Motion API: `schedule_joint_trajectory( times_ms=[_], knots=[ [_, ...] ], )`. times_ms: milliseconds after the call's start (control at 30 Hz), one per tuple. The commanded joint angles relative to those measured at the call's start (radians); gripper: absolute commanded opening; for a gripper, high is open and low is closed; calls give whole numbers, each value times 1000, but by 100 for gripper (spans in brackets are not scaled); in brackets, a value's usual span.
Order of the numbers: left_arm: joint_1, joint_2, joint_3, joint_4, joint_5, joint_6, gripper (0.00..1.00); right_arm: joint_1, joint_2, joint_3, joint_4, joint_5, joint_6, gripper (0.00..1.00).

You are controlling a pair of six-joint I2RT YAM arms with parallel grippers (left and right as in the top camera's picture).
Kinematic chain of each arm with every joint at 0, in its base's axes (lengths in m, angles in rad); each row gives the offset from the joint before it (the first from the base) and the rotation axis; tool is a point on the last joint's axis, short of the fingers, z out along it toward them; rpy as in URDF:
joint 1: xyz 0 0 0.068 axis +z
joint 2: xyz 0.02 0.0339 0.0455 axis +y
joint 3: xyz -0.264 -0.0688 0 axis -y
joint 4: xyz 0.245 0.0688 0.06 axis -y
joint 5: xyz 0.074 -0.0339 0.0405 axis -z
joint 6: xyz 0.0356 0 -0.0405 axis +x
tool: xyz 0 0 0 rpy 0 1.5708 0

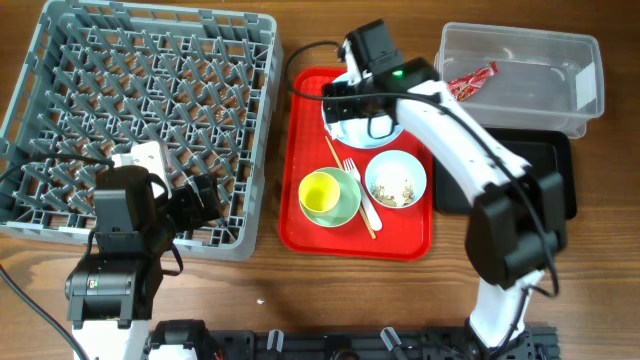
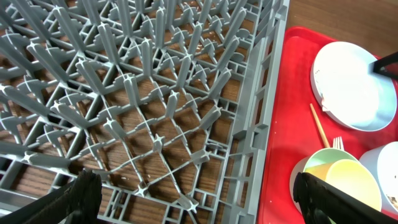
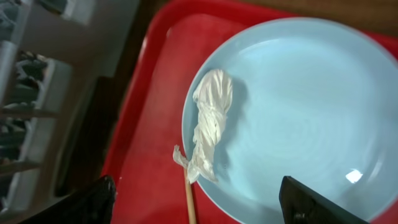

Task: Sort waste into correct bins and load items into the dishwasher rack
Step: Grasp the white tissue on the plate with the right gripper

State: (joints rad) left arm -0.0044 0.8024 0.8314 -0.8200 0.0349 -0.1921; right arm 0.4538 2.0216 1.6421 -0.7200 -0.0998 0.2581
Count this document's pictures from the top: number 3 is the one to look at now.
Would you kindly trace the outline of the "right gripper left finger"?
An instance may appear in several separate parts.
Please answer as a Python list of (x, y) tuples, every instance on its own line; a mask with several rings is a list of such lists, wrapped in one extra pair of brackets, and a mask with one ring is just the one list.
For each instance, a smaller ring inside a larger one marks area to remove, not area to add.
[(20, 224), (110, 224), (116, 187), (106, 175)]

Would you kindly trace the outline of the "white napkin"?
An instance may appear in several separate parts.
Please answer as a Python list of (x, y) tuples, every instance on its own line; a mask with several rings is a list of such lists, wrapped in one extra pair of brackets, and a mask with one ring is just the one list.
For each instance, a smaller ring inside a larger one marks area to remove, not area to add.
[(198, 108), (198, 124), (194, 128), (192, 158), (188, 160), (174, 146), (173, 160), (186, 170), (186, 180), (192, 184), (199, 177), (216, 182), (213, 169), (215, 146), (221, 141), (227, 113), (233, 102), (233, 80), (224, 71), (207, 72), (193, 92)]

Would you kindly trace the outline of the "light blue round plate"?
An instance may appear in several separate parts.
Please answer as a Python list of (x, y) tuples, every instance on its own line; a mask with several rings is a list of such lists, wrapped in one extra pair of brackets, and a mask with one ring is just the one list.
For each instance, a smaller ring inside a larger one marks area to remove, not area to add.
[(241, 223), (282, 223), (291, 176), (371, 221), (397, 202), (397, 60), (363, 33), (293, 17), (250, 27), (218, 47), (206, 72), (233, 80), (216, 145), (217, 182), (198, 184)]

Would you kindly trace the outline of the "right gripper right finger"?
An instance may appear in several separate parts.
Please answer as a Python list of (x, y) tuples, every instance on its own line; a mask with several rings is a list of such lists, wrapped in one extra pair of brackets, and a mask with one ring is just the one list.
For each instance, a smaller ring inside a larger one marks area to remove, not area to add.
[(369, 224), (291, 176), (282, 179), (279, 202), (285, 224)]

